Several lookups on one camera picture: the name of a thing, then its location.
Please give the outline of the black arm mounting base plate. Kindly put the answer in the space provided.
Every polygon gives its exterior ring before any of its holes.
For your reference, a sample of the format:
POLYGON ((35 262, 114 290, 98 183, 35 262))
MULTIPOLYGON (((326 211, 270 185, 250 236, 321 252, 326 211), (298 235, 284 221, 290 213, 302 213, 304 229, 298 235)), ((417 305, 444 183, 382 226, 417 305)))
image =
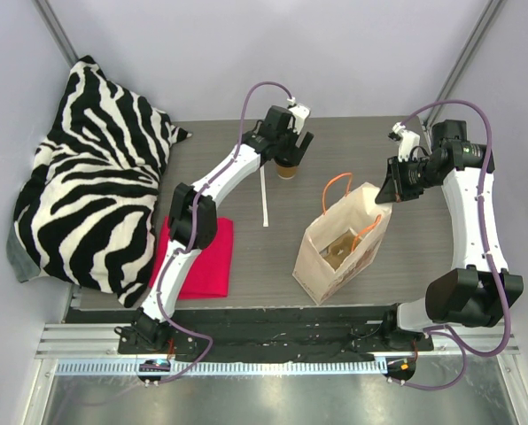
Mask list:
POLYGON ((287 362, 343 360, 374 352, 430 352, 433 342, 396 326, 396 306, 195 308, 178 310, 173 323, 146 318, 139 309, 72 307, 69 324, 112 324, 119 352, 173 353, 193 359, 214 343, 209 361, 287 362))

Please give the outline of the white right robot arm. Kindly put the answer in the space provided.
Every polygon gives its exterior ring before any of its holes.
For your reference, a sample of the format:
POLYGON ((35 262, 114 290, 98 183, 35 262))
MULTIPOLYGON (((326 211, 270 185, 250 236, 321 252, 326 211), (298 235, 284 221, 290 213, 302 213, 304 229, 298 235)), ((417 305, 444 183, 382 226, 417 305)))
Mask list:
POLYGON ((492 328, 524 291, 522 276, 509 271, 493 211, 493 155, 486 145, 467 137, 463 120, 444 120, 431 130, 431 147, 400 122, 389 137, 398 153, 387 160, 379 205, 419 198, 427 189, 442 189, 453 231, 449 272, 431 282, 423 298, 393 307, 380 328, 385 346, 398 350, 413 334, 450 324, 492 328))

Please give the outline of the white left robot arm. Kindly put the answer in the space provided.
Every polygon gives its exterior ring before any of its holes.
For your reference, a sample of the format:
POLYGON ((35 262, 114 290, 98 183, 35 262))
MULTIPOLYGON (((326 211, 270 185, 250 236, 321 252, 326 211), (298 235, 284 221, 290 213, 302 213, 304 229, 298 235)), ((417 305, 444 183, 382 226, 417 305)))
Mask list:
POLYGON ((309 107, 293 98, 287 107, 271 106, 260 125, 242 133, 230 154, 209 174, 175 188, 168 215, 166 256, 130 325, 115 329, 121 344, 151 353, 167 347, 179 292, 195 259, 217 234, 221 202, 243 179, 271 160, 297 166, 314 138, 303 131, 310 114, 309 107))

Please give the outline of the brown paper coffee cup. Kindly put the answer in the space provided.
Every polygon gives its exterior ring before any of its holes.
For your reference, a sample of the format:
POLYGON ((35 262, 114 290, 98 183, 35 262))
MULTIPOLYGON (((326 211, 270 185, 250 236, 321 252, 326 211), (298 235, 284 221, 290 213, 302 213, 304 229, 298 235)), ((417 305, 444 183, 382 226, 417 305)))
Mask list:
POLYGON ((299 166, 284 162, 276 162, 277 175, 284 180, 292 179, 298 172, 299 166))

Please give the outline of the brown cardboard cup carrier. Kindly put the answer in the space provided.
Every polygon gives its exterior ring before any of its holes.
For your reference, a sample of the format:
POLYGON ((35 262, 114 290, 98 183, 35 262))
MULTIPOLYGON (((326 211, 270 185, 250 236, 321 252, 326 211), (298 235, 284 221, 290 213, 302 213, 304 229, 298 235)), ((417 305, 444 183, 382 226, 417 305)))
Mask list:
POLYGON ((331 242, 320 254, 333 270, 338 270, 344 260, 361 242, 361 237, 356 238, 352 232, 346 232, 331 242))

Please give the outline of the black plastic cup lid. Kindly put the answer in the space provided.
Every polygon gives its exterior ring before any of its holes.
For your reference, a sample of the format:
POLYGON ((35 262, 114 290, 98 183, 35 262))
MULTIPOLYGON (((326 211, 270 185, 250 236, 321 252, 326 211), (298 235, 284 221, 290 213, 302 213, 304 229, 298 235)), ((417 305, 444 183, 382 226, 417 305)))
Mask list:
POLYGON ((275 157, 275 162, 281 166, 281 167, 287 167, 287 168, 290 168, 290 167, 295 167, 295 166, 298 166, 299 165, 299 162, 294 162, 292 160, 289 160, 287 158, 280 158, 280 157, 275 157))

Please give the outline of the brown paper takeout bag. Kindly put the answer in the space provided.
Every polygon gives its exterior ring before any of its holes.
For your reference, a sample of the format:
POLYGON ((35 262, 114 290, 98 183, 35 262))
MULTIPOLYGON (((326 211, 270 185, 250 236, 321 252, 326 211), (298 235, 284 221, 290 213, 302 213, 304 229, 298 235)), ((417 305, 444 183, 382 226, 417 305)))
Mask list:
POLYGON ((352 189, 353 174, 332 178, 322 191, 322 213, 305 230, 292 272, 316 305, 368 267, 392 217, 392 205, 376 203, 377 186, 352 189))

